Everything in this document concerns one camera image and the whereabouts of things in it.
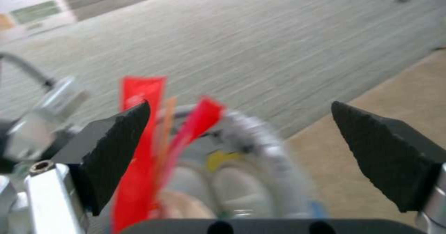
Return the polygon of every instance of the wire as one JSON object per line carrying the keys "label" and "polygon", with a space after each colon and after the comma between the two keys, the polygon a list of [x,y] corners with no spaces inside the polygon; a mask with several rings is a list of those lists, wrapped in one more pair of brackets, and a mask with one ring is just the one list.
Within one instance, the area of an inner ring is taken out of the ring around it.
{"label": "wire", "polygon": [[54,80],[42,74],[34,65],[24,59],[7,52],[0,52],[0,60],[6,59],[16,64],[22,71],[30,75],[32,78],[40,82],[48,90],[54,86]]}

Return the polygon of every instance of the gray carpet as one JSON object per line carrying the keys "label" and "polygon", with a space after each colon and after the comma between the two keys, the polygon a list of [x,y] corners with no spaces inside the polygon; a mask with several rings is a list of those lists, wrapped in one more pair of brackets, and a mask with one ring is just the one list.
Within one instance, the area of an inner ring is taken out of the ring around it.
{"label": "gray carpet", "polygon": [[[446,0],[148,0],[12,42],[92,98],[73,121],[118,108],[124,75],[168,75],[180,104],[209,94],[286,137],[426,56],[446,39]],[[3,65],[0,115],[18,116],[38,86]]]}

